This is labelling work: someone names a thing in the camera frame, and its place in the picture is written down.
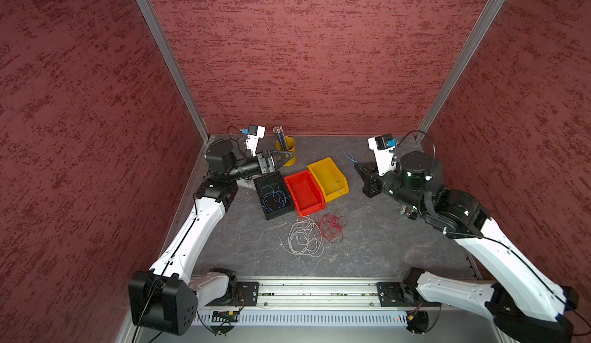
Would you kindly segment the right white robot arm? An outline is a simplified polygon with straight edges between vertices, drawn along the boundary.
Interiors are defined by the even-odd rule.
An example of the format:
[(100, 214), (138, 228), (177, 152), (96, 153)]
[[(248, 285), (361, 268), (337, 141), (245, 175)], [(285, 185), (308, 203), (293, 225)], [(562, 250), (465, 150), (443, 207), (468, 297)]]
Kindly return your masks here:
[(459, 281), (411, 268), (400, 284), (410, 305), (450, 305), (480, 315), (518, 342), (570, 342), (578, 294), (551, 281), (506, 237), (471, 194), (450, 189), (443, 166), (421, 151), (354, 165), (369, 198), (384, 194), (467, 250), (494, 277), (492, 283)]

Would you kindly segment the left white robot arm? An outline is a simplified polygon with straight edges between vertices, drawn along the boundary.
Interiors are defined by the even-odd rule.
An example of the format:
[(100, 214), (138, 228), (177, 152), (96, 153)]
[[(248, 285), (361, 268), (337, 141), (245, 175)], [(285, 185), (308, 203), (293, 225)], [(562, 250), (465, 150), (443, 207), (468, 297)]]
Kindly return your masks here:
[(193, 207), (179, 233), (147, 272), (129, 282), (132, 322), (137, 328), (184, 335), (199, 310), (211, 302), (237, 300), (235, 272), (214, 268), (200, 278), (192, 271), (209, 236), (223, 219), (238, 191), (238, 180), (277, 172), (294, 153), (267, 150), (250, 156), (229, 138), (206, 152), (208, 172), (193, 195)]

